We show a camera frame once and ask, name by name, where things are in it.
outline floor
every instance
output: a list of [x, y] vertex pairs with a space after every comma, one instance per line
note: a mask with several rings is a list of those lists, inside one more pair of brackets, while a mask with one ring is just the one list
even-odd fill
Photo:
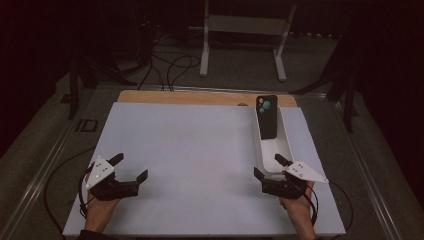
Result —
[[[319, 78], [336, 44], [335, 40], [319, 37], [289, 37], [283, 51], [288, 80], [282, 83], [277, 80], [272, 45], [252, 47], [212, 41], [208, 76], [200, 77], [199, 66], [195, 66], [187, 68], [168, 86], [167, 73], [172, 82], [185, 68], [170, 69], [170, 64], [160, 59], [172, 62], [182, 56], [175, 52], [200, 57], [201, 47], [196, 39], [183, 43], [164, 37], [154, 49], [153, 66], [157, 70], [152, 68], [143, 85], [121, 86], [102, 76], [97, 89], [84, 89], [80, 85], [80, 109], [74, 120], [67, 119], [69, 105], [60, 103], [69, 92], [68, 76], [65, 76], [58, 82], [56, 94], [1, 159], [1, 239], [60, 238], [43, 200], [63, 227], [75, 199], [79, 175], [88, 165], [110, 107], [123, 89], [173, 87], [175, 91], [287, 94]], [[175, 64], [188, 66], [195, 61], [192, 57], [190, 63], [186, 57]], [[128, 79], [140, 83], [148, 69]], [[423, 210], [360, 93], [355, 93], [357, 115], [352, 119], [353, 133], [348, 133], [340, 121], [341, 104], [325, 99], [329, 87], [296, 96], [296, 100], [305, 114], [327, 177], [342, 187], [353, 205], [353, 222], [339, 239], [422, 239]], [[77, 131], [80, 119], [96, 120], [99, 126], [93, 132]], [[348, 226], [352, 216], [349, 202], [337, 187], [332, 186], [332, 191], [342, 220]], [[296, 239], [296, 236], [275, 239]]]

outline white tabletop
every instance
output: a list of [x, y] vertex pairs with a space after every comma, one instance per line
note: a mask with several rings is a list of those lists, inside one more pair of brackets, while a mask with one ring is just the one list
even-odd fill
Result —
[[[281, 108], [294, 160], [324, 174], [300, 108]], [[112, 235], [276, 236], [294, 234], [277, 197], [253, 175], [253, 107], [115, 103], [93, 155], [124, 153], [118, 181], [149, 170], [139, 196], [120, 202], [105, 233]], [[345, 232], [331, 190], [315, 184], [318, 234]], [[75, 201], [64, 235], [84, 227]]]

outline hand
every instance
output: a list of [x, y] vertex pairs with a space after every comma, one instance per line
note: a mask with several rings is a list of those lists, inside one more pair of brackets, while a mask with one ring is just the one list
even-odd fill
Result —
[[[310, 188], [306, 188], [306, 195], [311, 198], [311, 189], [314, 186], [314, 182], [308, 182], [307, 184]], [[290, 221], [301, 240], [316, 239], [315, 230], [311, 221], [311, 206], [305, 197], [301, 196], [298, 199], [280, 198], [280, 205], [287, 210]]]
[[100, 201], [95, 198], [90, 191], [88, 191], [87, 216], [84, 229], [92, 232], [103, 233], [120, 200], [121, 199]]

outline white metal frame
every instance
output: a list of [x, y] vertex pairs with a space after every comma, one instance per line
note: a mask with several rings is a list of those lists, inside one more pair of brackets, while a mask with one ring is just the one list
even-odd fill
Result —
[[210, 31], [256, 33], [281, 36], [280, 44], [274, 49], [273, 54], [278, 80], [286, 81], [287, 77], [284, 71], [283, 61], [281, 60], [281, 54], [289, 34], [295, 11], [296, 5], [292, 5], [286, 19], [212, 15], [209, 14], [209, 0], [205, 0], [204, 37], [200, 76], [206, 77], [208, 75]]

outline sleeve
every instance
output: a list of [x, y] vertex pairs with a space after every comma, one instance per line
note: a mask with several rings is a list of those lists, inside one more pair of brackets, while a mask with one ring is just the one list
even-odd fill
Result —
[[117, 240], [117, 238], [111, 238], [102, 233], [81, 230], [77, 240]]

